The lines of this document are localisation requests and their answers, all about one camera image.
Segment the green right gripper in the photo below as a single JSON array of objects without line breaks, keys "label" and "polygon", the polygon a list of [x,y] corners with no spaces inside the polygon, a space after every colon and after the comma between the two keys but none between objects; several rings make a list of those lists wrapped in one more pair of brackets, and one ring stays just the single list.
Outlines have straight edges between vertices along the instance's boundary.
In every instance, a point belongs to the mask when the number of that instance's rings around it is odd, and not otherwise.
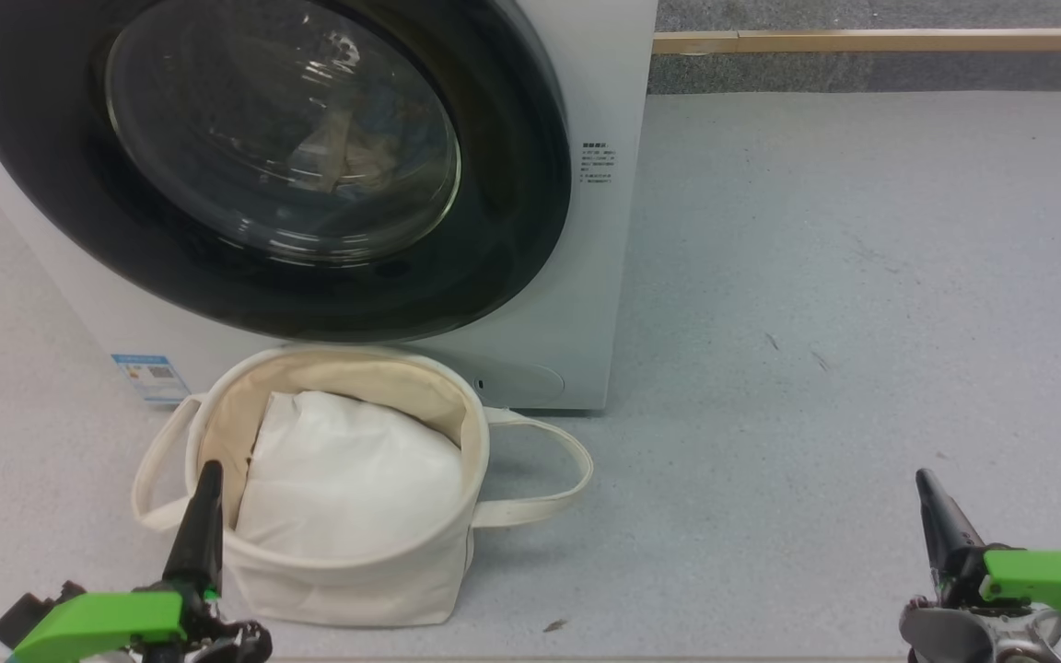
[{"label": "green right gripper", "polygon": [[937,596],[903,609],[909,662],[1061,662],[1061,551],[986,549],[934,471],[916,490]]}]

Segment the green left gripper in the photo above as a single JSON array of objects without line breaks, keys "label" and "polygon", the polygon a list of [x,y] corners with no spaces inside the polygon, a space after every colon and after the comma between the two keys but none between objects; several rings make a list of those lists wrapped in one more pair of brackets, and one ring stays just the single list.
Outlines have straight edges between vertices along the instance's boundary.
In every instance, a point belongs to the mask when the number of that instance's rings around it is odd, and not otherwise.
[{"label": "green left gripper", "polygon": [[129,592],[67,582],[55,599],[27,593],[0,616],[8,662],[268,662],[269,630],[218,611],[223,557],[222,463],[204,463],[161,578]]}]

